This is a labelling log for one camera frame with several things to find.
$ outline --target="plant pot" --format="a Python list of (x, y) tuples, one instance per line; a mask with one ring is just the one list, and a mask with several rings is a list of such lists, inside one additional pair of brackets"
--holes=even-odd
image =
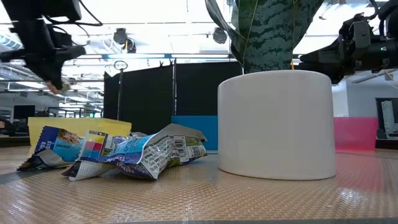
[(333, 177), (330, 79), (302, 70), (258, 72), (218, 87), (220, 169), (282, 180)]

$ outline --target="snack bag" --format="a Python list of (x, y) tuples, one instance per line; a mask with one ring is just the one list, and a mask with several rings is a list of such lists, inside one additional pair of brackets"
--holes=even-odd
[(99, 162), (113, 162), (124, 174), (138, 178), (157, 179), (166, 167), (188, 164), (206, 156), (201, 131), (170, 124), (159, 133), (121, 143)]
[(114, 169), (114, 164), (105, 164), (96, 160), (115, 150), (118, 143), (127, 141), (129, 137), (112, 137), (99, 131), (87, 131), (79, 153), (79, 160), (68, 167), (63, 176), (69, 180), (82, 180), (96, 177)]
[(82, 142), (81, 137), (65, 129), (44, 126), (32, 157), (17, 171), (72, 164), (79, 156)]

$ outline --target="black partition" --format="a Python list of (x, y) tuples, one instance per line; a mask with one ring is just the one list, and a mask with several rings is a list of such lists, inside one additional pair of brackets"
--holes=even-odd
[[(104, 117), (117, 119), (119, 74), (105, 76)], [(154, 134), (171, 123), (173, 94), (173, 66), (124, 72), (120, 120), (132, 123), (132, 131)]]
[(217, 88), (223, 81), (242, 75), (238, 62), (176, 65), (176, 115), (217, 115)]

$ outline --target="pink panel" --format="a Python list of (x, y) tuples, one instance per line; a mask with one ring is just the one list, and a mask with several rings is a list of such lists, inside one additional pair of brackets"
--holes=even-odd
[(337, 151), (373, 151), (377, 118), (335, 118)]

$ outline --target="table surface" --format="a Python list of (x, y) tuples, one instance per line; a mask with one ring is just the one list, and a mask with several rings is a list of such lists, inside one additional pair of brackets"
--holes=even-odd
[(10, 172), (28, 147), (0, 149), (0, 223), (398, 223), (398, 152), (338, 152), (337, 175), (287, 181), (218, 169), (217, 154), (165, 170), (70, 182), (61, 169)]

